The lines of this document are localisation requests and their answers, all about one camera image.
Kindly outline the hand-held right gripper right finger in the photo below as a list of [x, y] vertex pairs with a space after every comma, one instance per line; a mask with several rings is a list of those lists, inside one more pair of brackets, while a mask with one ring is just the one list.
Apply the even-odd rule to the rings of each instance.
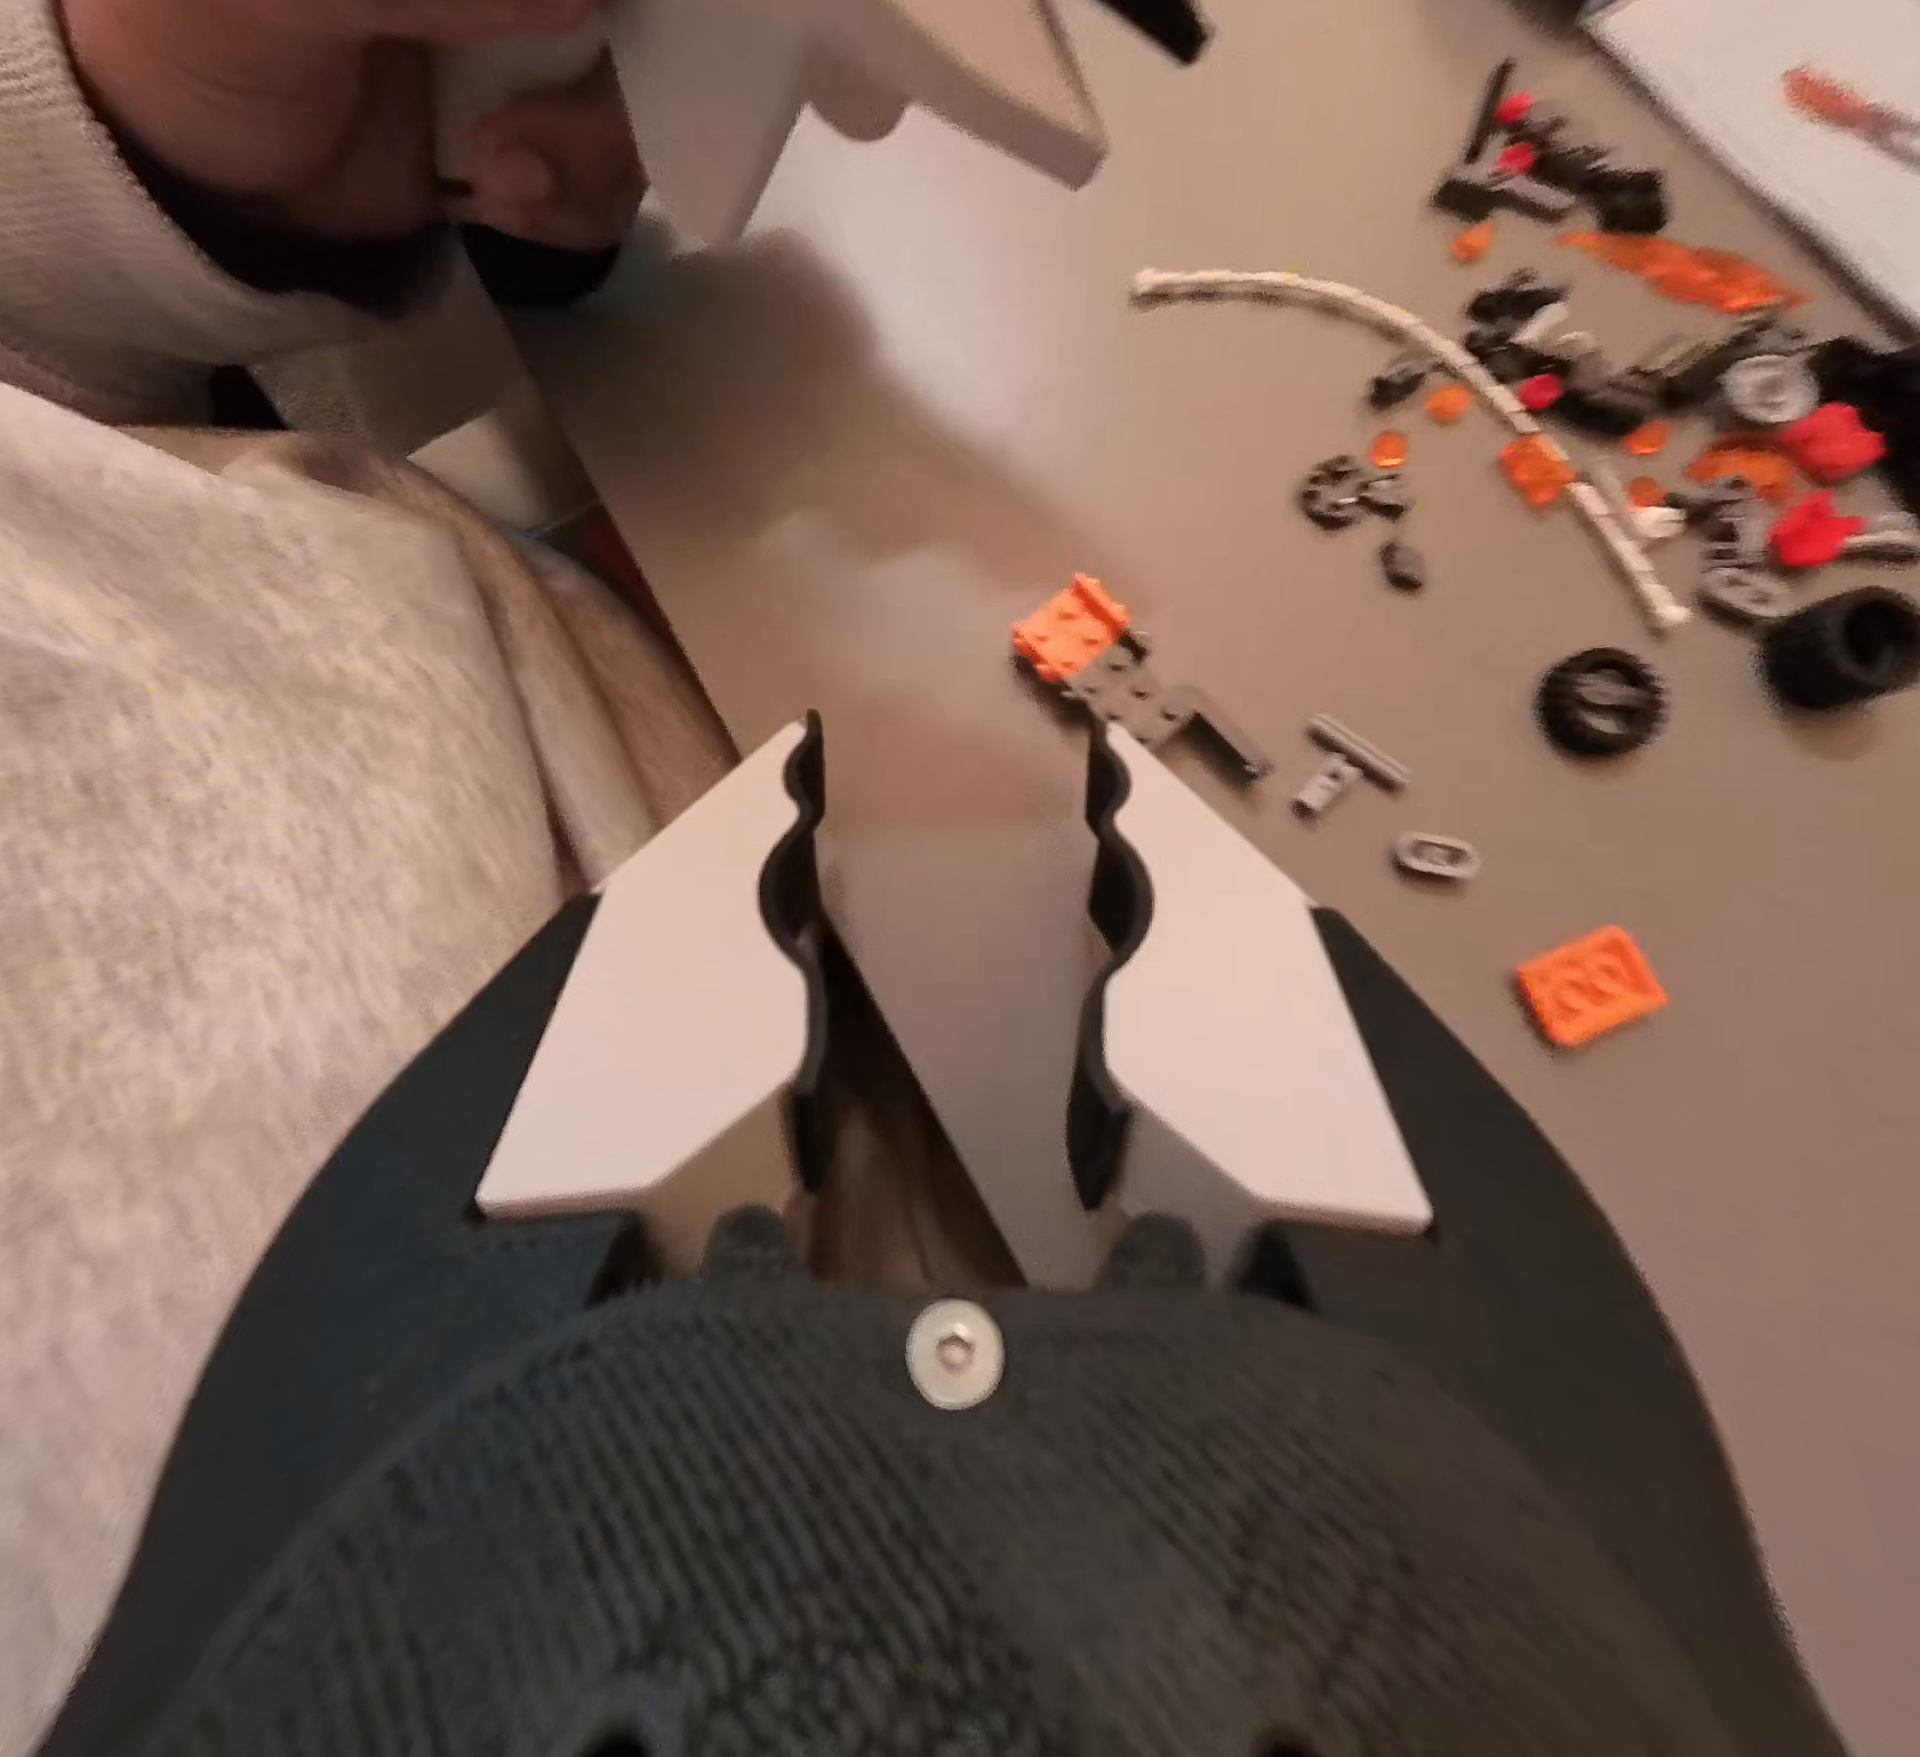
[[1090, 731], [1083, 815], [1080, 1209], [1186, 1223], [1218, 1280], [1273, 1226], [1425, 1234], [1432, 1200], [1304, 888], [1118, 724]]

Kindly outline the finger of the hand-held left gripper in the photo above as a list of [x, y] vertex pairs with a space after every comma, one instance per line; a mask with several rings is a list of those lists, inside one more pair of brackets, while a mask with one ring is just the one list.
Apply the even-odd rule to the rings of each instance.
[[1052, 0], [825, 0], [806, 99], [856, 142], [923, 111], [1068, 188], [1107, 133]]

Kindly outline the orange grey lego assembly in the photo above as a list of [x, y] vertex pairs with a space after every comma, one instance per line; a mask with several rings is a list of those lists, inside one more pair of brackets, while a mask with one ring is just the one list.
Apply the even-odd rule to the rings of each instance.
[[1271, 755], [1206, 688], [1161, 677], [1132, 611], [1085, 570], [1014, 619], [1009, 655], [1039, 686], [1148, 753], [1188, 738], [1249, 784], [1273, 773]]

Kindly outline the person's left forearm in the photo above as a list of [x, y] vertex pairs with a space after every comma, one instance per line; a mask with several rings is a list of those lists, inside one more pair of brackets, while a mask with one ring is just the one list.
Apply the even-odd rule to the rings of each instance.
[[229, 279], [93, 111], [62, 0], [3, 0], [3, 377], [100, 423], [210, 427], [280, 304]]

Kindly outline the orange lego plate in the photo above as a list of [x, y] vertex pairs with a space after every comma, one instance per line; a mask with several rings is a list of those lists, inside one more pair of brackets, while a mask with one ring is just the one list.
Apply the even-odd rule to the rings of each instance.
[[1535, 954], [1512, 978], [1534, 1030], [1552, 1049], [1582, 1049], [1668, 1007], [1642, 944], [1621, 927]]

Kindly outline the thin black lego tyre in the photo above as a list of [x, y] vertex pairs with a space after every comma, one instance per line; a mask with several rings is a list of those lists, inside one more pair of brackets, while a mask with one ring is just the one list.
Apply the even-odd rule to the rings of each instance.
[[1644, 750], [1668, 721], [1668, 684], [1636, 651], [1593, 648], [1549, 666], [1534, 693], [1549, 739], [1582, 759]]

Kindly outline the wide black lego tyre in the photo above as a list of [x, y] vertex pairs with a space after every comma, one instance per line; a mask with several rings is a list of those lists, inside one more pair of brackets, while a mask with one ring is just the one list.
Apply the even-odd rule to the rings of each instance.
[[1762, 666], [1790, 709], [1876, 703], [1917, 682], [1917, 605], [1881, 586], [1821, 599], [1766, 630]]

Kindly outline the pile of mixed lego pieces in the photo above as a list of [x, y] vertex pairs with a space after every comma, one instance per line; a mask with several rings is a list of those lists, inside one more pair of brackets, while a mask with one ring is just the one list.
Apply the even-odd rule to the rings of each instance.
[[[1431, 198], [1436, 210], [1461, 221], [1452, 240], [1458, 263], [1480, 263], [1489, 252], [1505, 210], [1552, 227], [1572, 218], [1567, 232], [1668, 236], [1664, 171], [1616, 161], [1612, 146], [1578, 138], [1566, 112], [1516, 83], [1501, 118], [1501, 134], [1484, 159], [1469, 167], [1461, 154]], [[1394, 414], [1420, 399], [1431, 423], [1486, 412], [1505, 431], [1501, 449], [1528, 429], [1552, 436], [1578, 467], [1578, 480], [1555, 505], [1570, 505], [1595, 534], [1653, 638], [1672, 635], [1692, 611], [1703, 611], [1696, 581], [1713, 564], [1779, 573], [1792, 594], [1792, 612], [1821, 601], [1799, 601], [1792, 586], [1822, 569], [1788, 573], [1766, 562], [1768, 525], [1805, 496], [1828, 492], [1839, 512], [1868, 521], [1826, 570], [1848, 564], [1915, 567], [1915, 514], [1890, 492], [1881, 467], [1834, 487], [1805, 480], [1783, 502], [1741, 492], [1698, 496], [1685, 480], [1692, 456], [1719, 436], [1751, 431], [1779, 439], [1779, 429], [1741, 429], [1723, 412], [1719, 374], [1731, 363], [1757, 354], [1812, 358], [1821, 344], [1849, 333], [1821, 335], [1795, 318], [1801, 309], [1728, 318], [1690, 307], [1703, 329], [1619, 358], [1570, 324], [1570, 285], [1528, 268], [1478, 289], [1463, 304], [1454, 335], [1342, 281], [1282, 271], [1260, 281], [1260, 291], [1316, 304], [1397, 345], [1364, 384], [1371, 414]]]

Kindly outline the red lego slope piece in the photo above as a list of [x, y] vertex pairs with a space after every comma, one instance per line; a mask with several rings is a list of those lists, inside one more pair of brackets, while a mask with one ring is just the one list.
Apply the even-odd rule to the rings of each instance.
[[1832, 496], [1805, 496], [1768, 525], [1766, 562], [1788, 573], [1818, 570], [1838, 564], [1867, 529], [1868, 521], [1839, 512]]

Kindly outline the transparent orange lego flame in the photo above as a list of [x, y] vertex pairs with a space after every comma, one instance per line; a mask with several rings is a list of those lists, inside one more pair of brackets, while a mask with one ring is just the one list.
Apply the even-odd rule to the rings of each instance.
[[1672, 304], [1728, 318], [1792, 314], [1810, 304], [1807, 291], [1762, 263], [1664, 232], [1572, 230], [1557, 238], [1557, 247], [1625, 271]]

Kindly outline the lego instruction booklet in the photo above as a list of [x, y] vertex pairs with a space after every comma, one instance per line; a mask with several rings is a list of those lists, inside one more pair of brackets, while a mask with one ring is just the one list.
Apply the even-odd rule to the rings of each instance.
[[1917, 0], [1584, 0], [1582, 24], [1890, 322], [1917, 322]]

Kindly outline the grey lego wheel hub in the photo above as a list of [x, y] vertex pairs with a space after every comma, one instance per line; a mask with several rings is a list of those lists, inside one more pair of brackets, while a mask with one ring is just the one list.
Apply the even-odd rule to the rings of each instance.
[[1719, 374], [1719, 406], [1741, 429], [1785, 429], [1821, 404], [1807, 354], [1757, 354]]

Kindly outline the red studded lego piece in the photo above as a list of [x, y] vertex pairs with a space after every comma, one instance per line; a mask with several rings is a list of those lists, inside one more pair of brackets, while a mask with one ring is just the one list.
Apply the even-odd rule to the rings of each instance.
[[1821, 487], [1873, 472], [1888, 453], [1887, 436], [1868, 427], [1849, 401], [1822, 401], [1803, 420], [1781, 427], [1777, 441], [1795, 470]]

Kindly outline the large black lego plates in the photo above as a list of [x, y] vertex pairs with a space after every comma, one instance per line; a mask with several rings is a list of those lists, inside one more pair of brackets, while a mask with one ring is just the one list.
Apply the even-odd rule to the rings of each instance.
[[1851, 404], [1884, 439], [1881, 475], [1917, 514], [1917, 344], [1871, 345], [1849, 333], [1812, 350], [1822, 399]]

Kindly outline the person's left hand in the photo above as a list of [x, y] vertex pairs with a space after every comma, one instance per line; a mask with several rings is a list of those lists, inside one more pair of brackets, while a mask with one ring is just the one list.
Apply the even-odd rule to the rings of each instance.
[[461, 218], [599, 252], [645, 171], [608, 61], [525, 93], [438, 161], [447, 50], [558, 36], [599, 0], [59, 0], [84, 88], [169, 176], [323, 240]]

